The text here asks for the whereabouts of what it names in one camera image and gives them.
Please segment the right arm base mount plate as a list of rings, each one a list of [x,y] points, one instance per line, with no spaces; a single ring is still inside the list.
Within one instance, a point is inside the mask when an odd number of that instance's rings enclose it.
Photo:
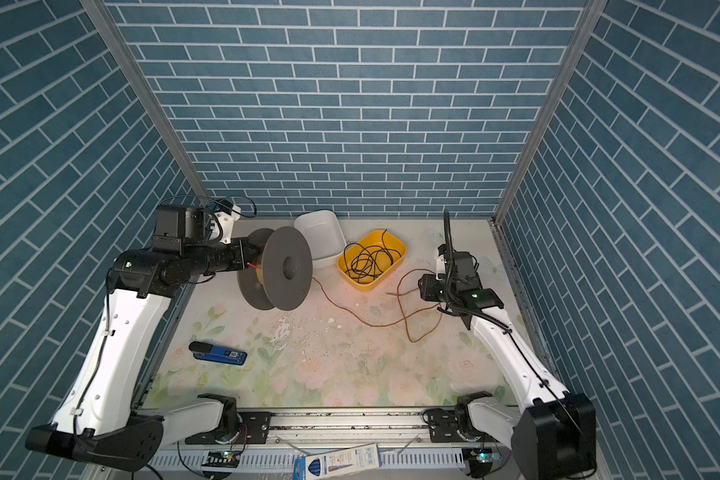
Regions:
[[[497,442],[498,439],[478,430],[465,410],[460,408],[428,408],[420,414],[433,443]]]

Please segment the dark grey perforated spool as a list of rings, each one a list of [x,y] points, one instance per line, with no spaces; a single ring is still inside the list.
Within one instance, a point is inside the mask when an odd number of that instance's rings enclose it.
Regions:
[[[258,310],[291,311],[300,306],[313,275],[311,250],[303,234],[292,226],[261,228],[247,240],[259,253],[237,273],[246,302]]]

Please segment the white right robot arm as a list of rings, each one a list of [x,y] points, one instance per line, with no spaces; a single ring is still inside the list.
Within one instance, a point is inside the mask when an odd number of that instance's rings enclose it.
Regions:
[[[483,287],[473,256],[441,245],[436,270],[418,282],[423,300],[459,317],[490,350],[515,404],[488,394],[465,397],[469,436],[487,434],[508,447],[526,479],[584,479],[597,470],[596,412],[539,360],[516,332],[503,302]]]

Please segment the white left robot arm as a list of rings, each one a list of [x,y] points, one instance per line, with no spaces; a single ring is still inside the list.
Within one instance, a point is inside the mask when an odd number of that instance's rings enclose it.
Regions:
[[[28,431],[28,450],[136,472],[163,446],[202,434],[240,436],[236,402],[199,396],[166,413],[140,413],[132,396],[142,362],[176,293],[193,278],[250,267],[261,249],[234,237],[241,212],[228,200],[206,207],[161,204],[148,246],[121,253],[105,277],[102,314],[83,366],[52,420]]]

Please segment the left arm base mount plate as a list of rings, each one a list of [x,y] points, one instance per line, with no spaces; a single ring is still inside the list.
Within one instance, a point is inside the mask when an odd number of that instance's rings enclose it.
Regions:
[[[223,419],[218,427],[185,439],[187,445],[264,444],[267,441],[272,413],[238,411],[234,418]]]

